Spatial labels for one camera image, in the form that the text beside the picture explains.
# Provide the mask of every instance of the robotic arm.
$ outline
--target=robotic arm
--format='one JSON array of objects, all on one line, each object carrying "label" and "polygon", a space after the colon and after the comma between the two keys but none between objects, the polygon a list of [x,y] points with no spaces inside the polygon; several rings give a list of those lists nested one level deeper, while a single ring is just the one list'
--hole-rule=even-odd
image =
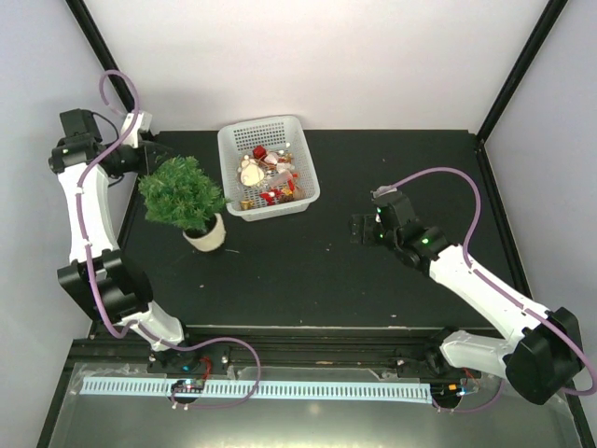
[{"label": "robotic arm", "polygon": [[[133,116],[125,118],[123,131],[131,126]],[[146,274],[118,247],[112,229],[108,207],[108,179],[128,172],[149,174],[157,166],[159,146],[144,141],[140,133],[149,129],[151,115],[141,112],[132,132],[109,157],[95,165],[88,173],[81,195],[82,211],[87,222],[90,250],[97,272],[97,284],[110,321],[114,325],[129,324],[146,339],[153,356],[162,364],[192,371],[199,363],[194,352],[178,352],[162,342],[187,346],[187,338],[180,320],[168,315],[153,301],[151,285]],[[52,149],[50,169],[58,176],[68,205],[72,242],[70,264],[58,271],[58,281],[64,290],[92,319],[98,310],[90,290],[87,273],[87,240],[79,230],[81,217],[76,211],[77,182],[90,162],[105,147],[93,115],[88,110],[75,109],[61,114],[65,137]],[[140,330],[142,325],[156,341]]]},{"label": "robotic arm", "polygon": [[[439,350],[457,368],[486,371],[507,378],[523,397],[545,403],[583,367],[581,361],[551,330],[523,310],[531,310],[562,330],[582,348],[578,321],[565,308],[551,312],[497,278],[478,262],[467,265],[460,245],[451,245],[443,232],[426,228],[409,199],[394,189],[374,198],[377,215],[374,238],[393,250],[403,264],[447,287],[485,317],[503,339],[457,330]],[[515,306],[504,293],[521,304]]]}]

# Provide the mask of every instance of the gray floor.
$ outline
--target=gray floor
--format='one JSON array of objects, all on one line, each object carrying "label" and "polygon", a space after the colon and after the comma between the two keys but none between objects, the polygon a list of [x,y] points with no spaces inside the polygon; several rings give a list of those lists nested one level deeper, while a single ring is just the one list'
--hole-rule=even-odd
[{"label": "gray floor", "polygon": [[[276,376],[270,372],[268,379]],[[467,415],[421,404],[264,399],[229,410],[185,412],[173,410],[167,399],[79,396],[79,380],[66,396],[52,447],[581,446],[561,399],[538,407],[509,389],[491,409]],[[491,398],[495,382],[483,385],[486,390],[466,397],[463,407]]]}]

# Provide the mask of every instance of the plant foliage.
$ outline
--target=plant foliage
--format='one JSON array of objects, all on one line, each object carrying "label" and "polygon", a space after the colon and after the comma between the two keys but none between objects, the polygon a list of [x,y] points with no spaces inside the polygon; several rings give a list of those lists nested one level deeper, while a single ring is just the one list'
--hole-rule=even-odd
[{"label": "plant foliage", "polygon": [[185,231],[207,231],[207,222],[227,202],[194,157],[167,160],[153,175],[141,179],[139,191],[146,200],[147,220]]}]

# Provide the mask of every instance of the flower pot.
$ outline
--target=flower pot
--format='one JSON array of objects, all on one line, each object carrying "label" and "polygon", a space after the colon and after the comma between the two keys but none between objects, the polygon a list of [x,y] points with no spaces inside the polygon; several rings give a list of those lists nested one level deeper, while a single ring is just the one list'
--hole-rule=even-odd
[{"label": "flower pot", "polygon": [[207,224],[206,232],[183,231],[185,239],[201,252],[211,252],[224,244],[226,238],[224,219],[219,213],[216,213],[214,218],[213,223]]}]

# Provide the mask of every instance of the potted plant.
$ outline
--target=potted plant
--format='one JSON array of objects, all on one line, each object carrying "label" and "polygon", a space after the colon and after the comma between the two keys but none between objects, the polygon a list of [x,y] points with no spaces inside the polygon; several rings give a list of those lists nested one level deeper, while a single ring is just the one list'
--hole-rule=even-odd
[{"label": "potted plant", "polygon": [[193,157],[175,157],[139,182],[146,200],[146,219],[172,224],[202,252],[224,243],[226,229],[220,211],[226,205],[222,189]]}]

